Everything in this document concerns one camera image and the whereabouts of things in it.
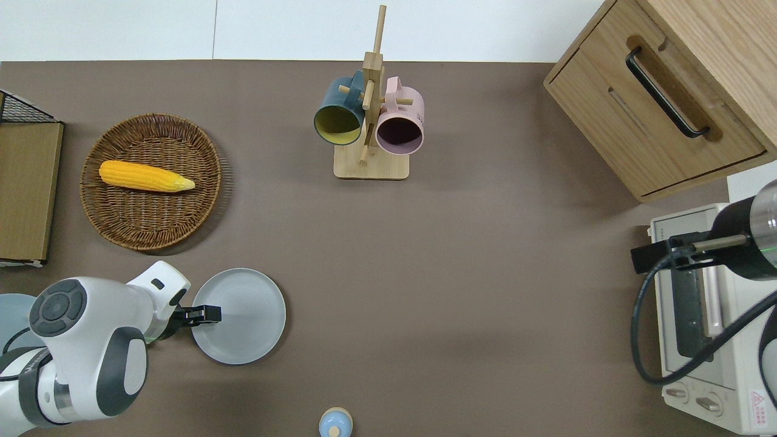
wooden base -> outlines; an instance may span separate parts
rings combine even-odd
[[[361,164],[367,127],[361,129],[361,136],[349,145],[335,147],[334,173],[340,179],[383,179],[403,180],[410,175],[410,157],[392,155],[378,146],[367,150],[366,166]]]

mug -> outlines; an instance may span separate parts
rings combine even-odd
[[[413,99],[412,105],[398,104],[397,99]],[[393,155],[409,155],[423,144],[423,97],[399,77],[386,81],[385,103],[378,116],[375,140],[381,149]]]
[[[340,86],[347,86],[350,91],[343,93],[339,90]],[[347,145],[359,138],[364,123],[359,95],[363,92],[364,75],[361,70],[357,70],[354,77],[337,78],[329,84],[321,107],[313,117],[315,131],[321,138],[334,145]]]

brown table surface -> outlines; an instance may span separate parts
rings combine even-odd
[[[358,62],[3,62],[0,88],[66,123],[49,262],[0,292],[62,278],[128,281],[163,259],[192,282],[250,267],[283,291],[279,345],[217,363],[188,332],[149,348],[122,415],[29,435],[317,435],[340,405],[372,435],[729,435],[664,404],[629,352],[652,217],[727,201],[719,180],[640,205],[542,87],[550,64],[387,63],[427,106],[401,182],[339,180],[312,118]],[[188,118],[225,158],[205,226],[146,254],[87,221],[94,141],[147,112]],[[657,371],[653,301],[644,348]]]

black drawer handle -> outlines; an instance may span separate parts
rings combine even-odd
[[[658,106],[664,110],[666,115],[669,116],[669,119],[672,120],[678,129],[680,129],[680,132],[682,132],[683,135],[688,138],[696,138],[707,133],[709,131],[709,127],[702,128],[701,131],[694,130],[694,128],[692,128],[691,125],[688,124],[685,119],[683,119],[678,110],[672,106],[671,102],[667,100],[666,96],[661,93],[656,84],[654,84],[650,78],[647,77],[647,74],[645,74],[645,72],[639,67],[639,65],[637,65],[634,57],[639,53],[640,50],[642,50],[642,48],[638,46],[636,49],[632,50],[631,53],[629,53],[629,56],[626,57],[626,67],[629,67],[629,71],[631,71],[634,77],[636,77],[636,80],[642,84],[642,87],[647,91],[648,94],[650,94],[651,97],[653,97],[653,100],[658,103]]]

round woven basket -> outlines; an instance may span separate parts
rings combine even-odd
[[[196,186],[160,193],[108,185],[98,170],[110,159],[171,170]],[[220,186],[218,154],[202,129],[174,115],[144,114],[113,126],[92,147],[81,172],[81,203],[89,222],[111,243],[156,250],[197,230]]]

